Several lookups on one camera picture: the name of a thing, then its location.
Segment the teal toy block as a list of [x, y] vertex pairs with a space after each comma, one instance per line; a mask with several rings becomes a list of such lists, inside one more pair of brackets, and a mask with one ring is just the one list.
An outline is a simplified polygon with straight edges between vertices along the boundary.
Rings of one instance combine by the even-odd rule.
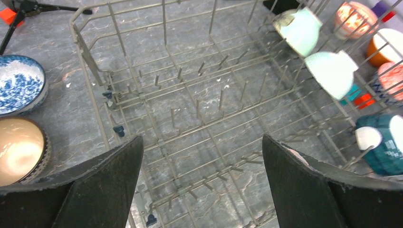
[[357, 84], [353, 84], [346, 96], [340, 100], [341, 105], [347, 105], [347, 101], [354, 101], [361, 93], [361, 89]]

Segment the light green ribbed bowl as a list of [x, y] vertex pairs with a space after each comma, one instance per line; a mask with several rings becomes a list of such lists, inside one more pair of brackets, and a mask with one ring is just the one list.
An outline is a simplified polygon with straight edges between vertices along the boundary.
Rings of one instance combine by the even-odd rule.
[[358, 64], [344, 51], [319, 51], [304, 59], [317, 83], [335, 100], [344, 98], [353, 86]]

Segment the pale green bowl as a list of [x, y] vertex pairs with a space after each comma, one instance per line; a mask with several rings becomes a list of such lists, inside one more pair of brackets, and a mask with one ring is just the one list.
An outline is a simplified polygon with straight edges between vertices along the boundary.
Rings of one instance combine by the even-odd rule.
[[277, 33], [303, 57], [309, 56], [315, 48], [322, 25], [322, 21], [308, 7], [287, 10], [273, 20]]

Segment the dark brown banded bowl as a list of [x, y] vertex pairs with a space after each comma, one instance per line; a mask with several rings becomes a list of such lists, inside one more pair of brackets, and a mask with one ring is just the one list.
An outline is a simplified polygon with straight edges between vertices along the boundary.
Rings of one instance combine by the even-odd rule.
[[49, 163], [51, 140], [35, 121], [20, 116], [0, 119], [0, 185], [27, 183]]

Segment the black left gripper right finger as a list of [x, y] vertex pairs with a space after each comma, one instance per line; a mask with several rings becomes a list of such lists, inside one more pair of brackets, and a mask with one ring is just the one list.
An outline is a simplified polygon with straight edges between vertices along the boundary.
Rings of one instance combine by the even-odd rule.
[[402, 227], [401, 183], [345, 171], [268, 134], [262, 155], [280, 227]]

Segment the white bowl orange pattern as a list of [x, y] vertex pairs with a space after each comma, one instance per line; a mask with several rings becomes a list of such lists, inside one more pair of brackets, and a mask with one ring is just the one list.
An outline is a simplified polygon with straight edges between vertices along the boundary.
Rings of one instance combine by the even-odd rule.
[[365, 33], [377, 29], [378, 17], [367, 6], [356, 2], [344, 2], [336, 11], [334, 35], [341, 40], [359, 39]]

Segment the white blue rimmed bowl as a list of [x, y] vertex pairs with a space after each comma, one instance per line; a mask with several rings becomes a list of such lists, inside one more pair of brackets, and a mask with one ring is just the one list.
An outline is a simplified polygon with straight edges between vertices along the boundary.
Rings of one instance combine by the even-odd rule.
[[37, 109], [48, 95], [43, 66], [24, 55], [0, 57], [0, 115], [25, 115]]

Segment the purple red toy block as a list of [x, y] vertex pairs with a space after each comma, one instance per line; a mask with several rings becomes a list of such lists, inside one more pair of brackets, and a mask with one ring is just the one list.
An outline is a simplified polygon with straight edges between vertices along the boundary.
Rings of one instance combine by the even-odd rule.
[[377, 1], [373, 4], [372, 11], [375, 13], [375, 15], [381, 19], [383, 23], [387, 22], [390, 20], [392, 17], [395, 16], [395, 12], [392, 10], [386, 14], [386, 12], [389, 10], [389, 6], [383, 2], [382, 0]]

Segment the blue white patterned bowl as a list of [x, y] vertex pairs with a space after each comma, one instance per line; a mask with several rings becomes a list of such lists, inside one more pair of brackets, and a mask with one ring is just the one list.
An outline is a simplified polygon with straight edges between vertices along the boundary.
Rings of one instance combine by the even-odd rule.
[[386, 105], [403, 106], [403, 65], [395, 67], [394, 62], [382, 64], [373, 76], [371, 87], [373, 91], [384, 99]]

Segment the teal bowl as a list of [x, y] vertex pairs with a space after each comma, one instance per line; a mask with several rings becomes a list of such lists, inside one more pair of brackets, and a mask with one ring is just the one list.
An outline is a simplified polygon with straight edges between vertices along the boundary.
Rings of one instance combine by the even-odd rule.
[[357, 119], [355, 138], [359, 150], [368, 151], [365, 161], [378, 175], [403, 173], [403, 117], [398, 114], [370, 114]]

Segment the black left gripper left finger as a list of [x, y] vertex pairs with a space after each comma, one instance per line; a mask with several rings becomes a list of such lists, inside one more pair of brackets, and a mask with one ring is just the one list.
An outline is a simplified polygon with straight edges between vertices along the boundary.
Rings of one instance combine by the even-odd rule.
[[137, 136], [67, 170], [2, 187], [1, 227], [125, 227], [143, 154]]

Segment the black microphone tripod stand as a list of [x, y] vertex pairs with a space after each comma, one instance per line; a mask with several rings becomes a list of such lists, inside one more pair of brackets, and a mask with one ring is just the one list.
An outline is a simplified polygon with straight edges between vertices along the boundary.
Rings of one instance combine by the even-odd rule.
[[0, 55], [2, 56], [7, 48], [7, 45], [19, 24], [27, 17], [34, 17], [42, 12], [50, 11], [78, 11], [77, 7], [52, 5], [38, 3], [37, 0], [2, 0], [7, 9], [11, 10], [11, 15], [6, 16], [1, 14], [0, 17], [9, 25], [9, 29], [0, 46]]

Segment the grey wire dish rack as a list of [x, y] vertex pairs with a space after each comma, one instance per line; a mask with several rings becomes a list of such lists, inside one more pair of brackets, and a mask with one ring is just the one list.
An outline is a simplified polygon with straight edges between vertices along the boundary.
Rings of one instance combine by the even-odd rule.
[[127, 228], [276, 228], [264, 134], [374, 178], [356, 120], [402, 114], [372, 89], [371, 35], [338, 39], [349, 0], [300, 0], [322, 21], [313, 53], [344, 50], [376, 102], [341, 105], [273, 26], [260, 0], [106, 0], [68, 22], [106, 149], [140, 135], [143, 163]]

